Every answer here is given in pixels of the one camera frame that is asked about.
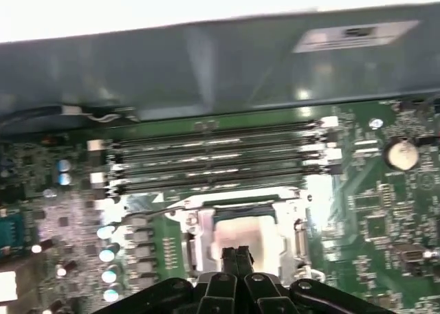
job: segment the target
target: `wire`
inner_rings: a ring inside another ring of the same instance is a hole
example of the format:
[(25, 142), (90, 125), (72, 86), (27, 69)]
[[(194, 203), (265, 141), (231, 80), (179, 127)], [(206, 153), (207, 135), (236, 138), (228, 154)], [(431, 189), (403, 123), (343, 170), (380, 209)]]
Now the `wire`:
[(82, 108), (80, 106), (43, 106), (27, 110), (15, 111), (7, 115), (0, 116), (0, 129), (26, 120), (32, 120), (39, 117), (50, 117), (57, 115), (85, 116), (90, 120), (98, 123), (110, 123), (114, 120), (125, 118), (132, 122), (139, 122), (134, 115), (126, 115), (123, 113), (110, 112), (103, 108)]
[(183, 210), (185, 209), (184, 206), (175, 206), (173, 208), (166, 208), (166, 209), (162, 209), (162, 210), (158, 210), (158, 211), (139, 211), (139, 212), (132, 212), (132, 213), (128, 213), (126, 216), (122, 217), (122, 220), (119, 222), (112, 222), (109, 223), (108, 225), (106, 225), (105, 227), (114, 227), (115, 229), (113, 230), (112, 233), (116, 232), (116, 230), (121, 227), (122, 225), (126, 225), (133, 217), (142, 217), (142, 218), (155, 218), (156, 216), (161, 216), (165, 213), (171, 213), (171, 212), (175, 212), (178, 210)]
[(121, 118), (122, 116), (117, 113), (110, 113), (102, 117), (94, 117), (93, 115), (86, 115), (86, 117), (89, 118), (90, 120), (93, 120), (94, 122), (110, 123), (114, 120), (117, 120), (118, 118)]

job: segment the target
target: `black cable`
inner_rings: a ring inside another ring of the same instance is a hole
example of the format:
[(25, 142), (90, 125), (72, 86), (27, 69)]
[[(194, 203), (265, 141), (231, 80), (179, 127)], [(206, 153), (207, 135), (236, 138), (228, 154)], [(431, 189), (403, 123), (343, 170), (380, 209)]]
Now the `black cable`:
[(14, 113), (0, 116), (0, 130), (8, 125), (24, 122), (26, 120), (58, 115), (85, 116), (90, 120), (99, 123), (109, 123), (118, 118), (125, 118), (132, 122), (139, 122), (139, 120), (135, 116), (126, 113), (115, 112), (113, 109), (82, 108), (81, 106), (57, 105), (20, 110), (15, 111)]
[(0, 129), (7, 125), (24, 122), (38, 117), (49, 117), (63, 114), (63, 106), (44, 106), (27, 110), (15, 111), (7, 115), (0, 116)]

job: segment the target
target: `sticker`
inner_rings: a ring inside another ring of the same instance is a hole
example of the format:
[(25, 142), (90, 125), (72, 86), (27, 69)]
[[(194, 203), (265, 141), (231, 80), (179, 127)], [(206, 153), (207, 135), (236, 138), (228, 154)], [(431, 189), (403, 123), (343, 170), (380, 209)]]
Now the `sticker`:
[(418, 21), (405, 21), (309, 30), (293, 53), (387, 45), (418, 24)]

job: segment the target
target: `coin cell battery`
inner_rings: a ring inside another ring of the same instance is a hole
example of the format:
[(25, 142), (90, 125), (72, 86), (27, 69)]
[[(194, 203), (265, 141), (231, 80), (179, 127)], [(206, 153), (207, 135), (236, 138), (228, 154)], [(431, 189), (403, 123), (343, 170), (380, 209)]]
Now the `coin cell battery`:
[(412, 170), (419, 162), (418, 148), (408, 140), (399, 140), (390, 143), (385, 152), (386, 163), (396, 170)]

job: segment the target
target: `motherboard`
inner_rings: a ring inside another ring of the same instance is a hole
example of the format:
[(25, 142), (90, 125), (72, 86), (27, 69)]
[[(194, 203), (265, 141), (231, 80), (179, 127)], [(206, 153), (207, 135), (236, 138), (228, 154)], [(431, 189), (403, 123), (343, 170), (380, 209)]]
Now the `motherboard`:
[(397, 100), (27, 135), (0, 148), (1, 306), (91, 314), (220, 269), (440, 313), (436, 109)]

